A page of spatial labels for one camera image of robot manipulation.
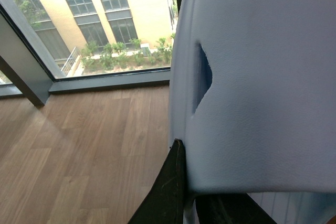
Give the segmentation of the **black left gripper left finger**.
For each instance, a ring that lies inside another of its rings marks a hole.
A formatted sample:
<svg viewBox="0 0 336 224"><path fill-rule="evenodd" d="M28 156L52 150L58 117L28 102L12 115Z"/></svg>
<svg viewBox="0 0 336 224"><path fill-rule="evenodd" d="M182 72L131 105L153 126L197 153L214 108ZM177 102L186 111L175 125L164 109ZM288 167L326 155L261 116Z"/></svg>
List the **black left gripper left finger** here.
<svg viewBox="0 0 336 224"><path fill-rule="evenodd" d="M152 188L129 223L183 223L185 188L185 147L175 139Z"/></svg>

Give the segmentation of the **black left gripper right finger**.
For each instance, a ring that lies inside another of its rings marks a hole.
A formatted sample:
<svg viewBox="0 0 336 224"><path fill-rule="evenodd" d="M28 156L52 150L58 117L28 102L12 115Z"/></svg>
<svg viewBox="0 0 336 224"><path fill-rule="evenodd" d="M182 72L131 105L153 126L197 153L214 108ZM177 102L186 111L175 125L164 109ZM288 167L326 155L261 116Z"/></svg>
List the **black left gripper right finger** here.
<svg viewBox="0 0 336 224"><path fill-rule="evenodd" d="M195 203L199 223L275 223L247 194L202 195Z"/></svg>

